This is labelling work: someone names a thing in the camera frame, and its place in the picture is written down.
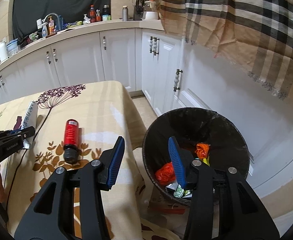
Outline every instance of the black bottle cap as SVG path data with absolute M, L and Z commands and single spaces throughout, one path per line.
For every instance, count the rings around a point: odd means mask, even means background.
M 78 161 L 78 152 L 72 148 L 67 148 L 64 150 L 63 158 L 65 162 L 69 164 L 75 164 Z

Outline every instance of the trash can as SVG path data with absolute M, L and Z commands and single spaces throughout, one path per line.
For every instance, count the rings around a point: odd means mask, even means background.
M 249 151 L 244 138 L 224 116 L 202 108 L 186 107 L 159 116 L 147 130 L 142 148 L 143 162 L 153 184 L 167 200 L 185 206 L 191 200 L 176 198 L 158 183 L 155 172 L 171 162 L 168 139 L 175 136 L 181 148 L 196 157 L 197 143 L 210 145 L 209 163 L 214 169 L 226 171 L 235 167 L 244 178 L 248 175 Z

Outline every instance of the countertop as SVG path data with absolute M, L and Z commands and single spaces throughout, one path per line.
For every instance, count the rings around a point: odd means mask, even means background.
M 151 29 L 156 31 L 164 31 L 163 26 L 161 24 L 161 20 L 145 20 L 145 21 L 127 21 L 122 22 L 122 20 L 111 20 L 106 22 L 98 22 L 80 25 L 74 28 L 71 28 L 69 31 L 60 31 L 56 35 L 49 38 L 41 38 L 38 41 L 35 41 L 29 45 L 27 45 L 24 49 L 4 61 L 0 64 L 0 71 L 10 64 L 14 63 L 21 57 L 24 57 L 38 49 L 51 45 L 53 43 L 63 41 L 69 38 L 77 37 L 80 35 L 95 33 L 95 32 L 103 32 L 109 30 L 119 30 L 119 29 L 131 29 L 131 28 L 143 28 L 143 29 Z

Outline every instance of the floral tablecloth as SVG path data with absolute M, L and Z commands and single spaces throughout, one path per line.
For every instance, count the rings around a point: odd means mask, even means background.
M 145 126 L 126 89 L 116 81 L 82 84 L 33 94 L 0 105 L 0 130 L 19 128 L 30 101 L 39 106 L 36 133 L 31 150 L 21 150 L 1 163 L 8 195 L 7 228 L 14 232 L 24 212 L 48 177 L 59 166 L 78 169 L 104 150 L 118 136 L 125 139 L 125 154 L 116 184 L 102 191 L 104 212 L 111 239 L 178 240 L 172 232 L 141 220 L 137 199 L 145 189 L 132 150 L 142 145 Z M 76 164 L 63 160 L 65 122 L 79 122 L 80 157 Z M 38 225 L 45 228 L 46 221 Z M 79 191 L 74 197 L 75 235 L 81 237 Z

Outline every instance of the red plastic bag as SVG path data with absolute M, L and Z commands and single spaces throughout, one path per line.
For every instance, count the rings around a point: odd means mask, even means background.
M 162 186 L 172 183 L 176 179 L 172 162 L 165 164 L 156 171 L 155 177 Z
M 195 153 L 198 156 L 199 159 L 208 158 L 208 151 L 210 149 L 210 145 L 206 143 L 198 143 L 196 145 Z

